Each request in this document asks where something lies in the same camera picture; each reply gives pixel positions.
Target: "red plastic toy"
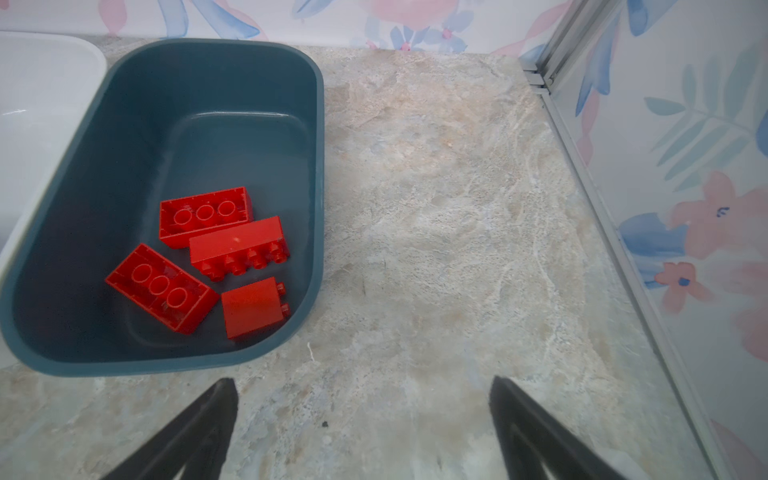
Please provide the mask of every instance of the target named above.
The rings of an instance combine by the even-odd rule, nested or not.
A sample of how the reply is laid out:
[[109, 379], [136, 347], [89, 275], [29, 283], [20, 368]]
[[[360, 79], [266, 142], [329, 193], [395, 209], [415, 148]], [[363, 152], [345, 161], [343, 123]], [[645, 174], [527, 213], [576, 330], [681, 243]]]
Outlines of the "red plastic toy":
[[214, 282], [223, 280], [227, 272], [242, 275], [249, 266], [260, 269], [289, 256], [279, 217], [190, 238], [192, 266]]
[[288, 304], [280, 303], [285, 294], [285, 285], [277, 283], [274, 276], [222, 293], [227, 338], [281, 327], [290, 315]]
[[160, 240], [170, 248], [185, 248], [192, 237], [252, 221], [245, 187], [160, 202]]
[[218, 293], [143, 243], [109, 274], [107, 283], [169, 329], [185, 334], [194, 332], [219, 301]]

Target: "marble countertop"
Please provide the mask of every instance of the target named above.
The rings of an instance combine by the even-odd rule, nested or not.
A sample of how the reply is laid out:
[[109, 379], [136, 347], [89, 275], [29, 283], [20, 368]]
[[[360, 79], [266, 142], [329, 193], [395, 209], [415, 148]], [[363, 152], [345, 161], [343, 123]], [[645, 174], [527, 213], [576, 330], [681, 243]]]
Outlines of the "marble countertop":
[[[110, 63], [147, 42], [86, 39]], [[709, 478], [517, 61], [302, 50], [326, 85], [309, 319], [222, 369], [0, 370], [0, 478], [100, 478], [224, 376], [240, 410], [222, 478], [506, 478], [493, 375], [651, 478]]]

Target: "teal container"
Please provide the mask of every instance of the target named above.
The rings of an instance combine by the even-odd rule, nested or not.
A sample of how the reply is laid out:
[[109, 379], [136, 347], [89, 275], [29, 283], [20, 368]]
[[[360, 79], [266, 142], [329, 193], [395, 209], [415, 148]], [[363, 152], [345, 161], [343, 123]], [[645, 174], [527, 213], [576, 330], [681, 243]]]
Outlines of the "teal container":
[[[0, 326], [26, 365], [115, 376], [233, 365], [285, 342], [323, 278], [323, 76], [302, 52], [258, 41], [159, 41], [107, 74], [0, 292]], [[246, 187], [280, 216], [291, 257], [212, 283], [158, 239], [161, 200]], [[227, 339], [221, 304], [173, 333], [104, 279], [146, 243], [218, 293], [274, 276], [293, 315], [271, 336]]]

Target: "red building block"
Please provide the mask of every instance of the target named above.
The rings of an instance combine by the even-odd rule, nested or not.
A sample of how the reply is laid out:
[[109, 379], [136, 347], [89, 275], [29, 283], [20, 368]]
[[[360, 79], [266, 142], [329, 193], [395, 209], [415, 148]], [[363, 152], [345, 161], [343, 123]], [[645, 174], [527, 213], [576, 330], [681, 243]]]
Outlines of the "red building block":
[[107, 277], [107, 283], [174, 332], [195, 331], [219, 294], [140, 243]]
[[274, 276], [222, 293], [227, 338], [280, 328], [290, 315], [288, 304], [280, 303], [285, 294], [285, 285]]
[[192, 266], [214, 282], [223, 280], [227, 272], [242, 275], [249, 266], [260, 269], [289, 256], [279, 217], [190, 238]]
[[160, 202], [160, 240], [170, 248], [185, 248], [192, 237], [252, 221], [245, 187]]

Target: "green leaf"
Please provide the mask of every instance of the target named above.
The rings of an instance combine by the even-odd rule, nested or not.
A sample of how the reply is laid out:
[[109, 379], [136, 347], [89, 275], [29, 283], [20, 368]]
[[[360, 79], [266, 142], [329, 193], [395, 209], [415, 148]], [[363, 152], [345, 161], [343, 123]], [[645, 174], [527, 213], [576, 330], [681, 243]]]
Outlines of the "green leaf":
[[736, 59], [723, 89], [723, 110], [726, 117], [734, 119], [744, 106], [746, 91], [755, 76], [759, 58], [760, 52], [756, 43], [742, 51]]
[[748, 137], [738, 137], [736, 140], [730, 142], [726, 147], [720, 151], [717, 155], [712, 157], [711, 160], [705, 163], [701, 168], [694, 171], [691, 175], [683, 180], [677, 188], [676, 192], [686, 190], [692, 187], [698, 187], [701, 185], [701, 177], [707, 175], [714, 170], [723, 170], [741, 151], [749, 145], [751, 140]]
[[685, 105], [683, 104], [679, 104], [676, 101], [664, 100], [663, 98], [656, 97], [646, 97], [645, 105], [648, 107], [648, 110], [655, 113], [656, 115], [674, 115], [679, 114], [681, 111], [685, 110]]
[[704, 123], [706, 122], [706, 118], [699, 120], [693, 125], [693, 127], [685, 130], [682, 135], [677, 138], [677, 140], [672, 142], [672, 145], [670, 145], [667, 151], [664, 152], [664, 155], [661, 156], [659, 163], [656, 164], [656, 166], [660, 167], [661, 165], [664, 165], [667, 163], [667, 160], [679, 154], [680, 151], [687, 147], [690, 142], [696, 140], [696, 137], [701, 133], [701, 130], [704, 128]]
[[696, 102], [696, 76], [694, 66], [690, 64], [683, 69], [683, 98], [689, 106], [693, 106]]
[[763, 121], [763, 116], [768, 111], [768, 63], [763, 65], [760, 72], [760, 81], [757, 82], [755, 92], [755, 128]]
[[712, 147], [717, 144], [718, 141], [728, 132], [730, 125], [720, 125], [705, 134], [693, 147], [690, 148], [688, 153], [677, 161], [675, 165], [664, 176], [665, 180], [670, 180], [675, 175], [682, 173], [688, 167], [695, 164], [700, 158], [702, 158]]
[[704, 66], [704, 104], [711, 114], [717, 111], [720, 100], [720, 60], [712, 57]]
[[676, 124], [672, 125], [672, 128], [664, 134], [662, 138], [659, 139], [658, 142], [653, 146], [653, 148], [650, 149], [650, 151], [654, 151], [657, 148], [661, 148], [664, 145], [668, 144], [673, 138], [675, 138], [685, 127], [688, 126], [690, 123], [690, 119], [694, 117], [693, 112], [688, 111], [686, 112], [683, 117], [677, 121]]

